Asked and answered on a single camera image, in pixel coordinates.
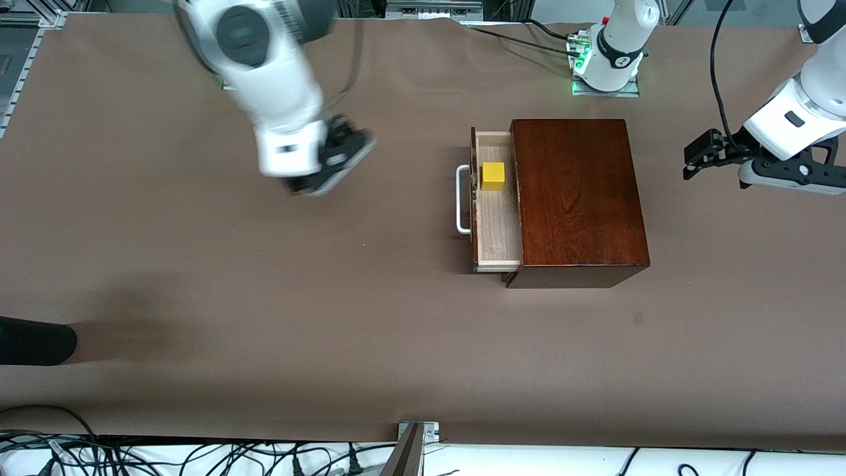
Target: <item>wooden cabinet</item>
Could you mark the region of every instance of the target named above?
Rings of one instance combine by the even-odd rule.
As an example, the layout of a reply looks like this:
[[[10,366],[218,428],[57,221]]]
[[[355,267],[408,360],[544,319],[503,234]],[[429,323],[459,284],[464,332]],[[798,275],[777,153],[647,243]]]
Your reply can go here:
[[[474,270],[510,288],[607,288],[649,266],[625,121],[516,119],[471,131]],[[501,191],[478,187],[505,163]]]

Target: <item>brown table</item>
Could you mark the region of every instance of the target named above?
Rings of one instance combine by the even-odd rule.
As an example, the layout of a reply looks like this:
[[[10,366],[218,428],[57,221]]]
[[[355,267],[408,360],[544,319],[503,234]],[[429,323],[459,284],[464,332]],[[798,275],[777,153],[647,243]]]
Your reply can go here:
[[[352,34],[306,48],[327,95]],[[452,441],[846,449],[846,205],[741,191],[730,167],[682,181],[718,125],[710,37],[659,28],[642,97],[614,100],[572,97],[554,53],[369,21],[339,111],[379,144],[311,200],[259,176],[173,18],[71,15],[0,141],[0,313],[77,323],[83,362],[0,368],[0,405],[64,404],[107,434],[379,440],[424,418]],[[725,29],[733,127],[813,51]],[[627,119],[652,266],[610,290],[469,273],[470,127],[544,117]],[[21,418],[0,426],[79,431]]]

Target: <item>wood grain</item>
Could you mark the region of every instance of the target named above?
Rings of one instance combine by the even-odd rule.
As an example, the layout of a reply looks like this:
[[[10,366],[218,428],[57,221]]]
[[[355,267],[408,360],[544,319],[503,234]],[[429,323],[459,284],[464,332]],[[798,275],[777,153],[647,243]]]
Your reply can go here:
[[[522,246],[511,133],[476,131],[475,150],[475,271],[514,271],[520,266]],[[481,165],[485,162],[505,163],[505,186],[502,190],[483,191],[478,188]]]
[[[648,266],[622,119],[512,122],[523,265]]]

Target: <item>yellow cube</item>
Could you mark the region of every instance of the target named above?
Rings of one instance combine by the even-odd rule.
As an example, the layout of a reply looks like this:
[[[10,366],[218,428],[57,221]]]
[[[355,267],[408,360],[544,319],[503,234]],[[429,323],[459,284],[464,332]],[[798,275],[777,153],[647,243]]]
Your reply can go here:
[[[505,162],[483,162],[481,165],[481,189],[500,191],[505,186]]]

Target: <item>black band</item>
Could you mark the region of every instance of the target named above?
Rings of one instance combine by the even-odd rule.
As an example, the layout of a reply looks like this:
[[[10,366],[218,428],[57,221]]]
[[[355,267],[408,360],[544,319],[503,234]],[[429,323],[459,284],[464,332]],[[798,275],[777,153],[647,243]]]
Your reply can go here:
[[[602,56],[608,58],[608,61],[611,62],[611,67],[614,69],[628,68],[629,65],[640,56],[640,52],[643,51],[643,48],[641,48],[631,53],[623,53],[614,49],[607,41],[605,41],[604,27],[599,30],[599,35],[596,37],[596,44],[599,46],[599,51],[602,52]]]
[[[799,16],[802,17],[808,36],[817,45],[831,38],[843,28],[843,25],[846,25],[846,0],[836,0],[832,9],[814,24],[805,17],[805,12],[802,11],[802,0],[796,0],[796,4],[799,6]]]

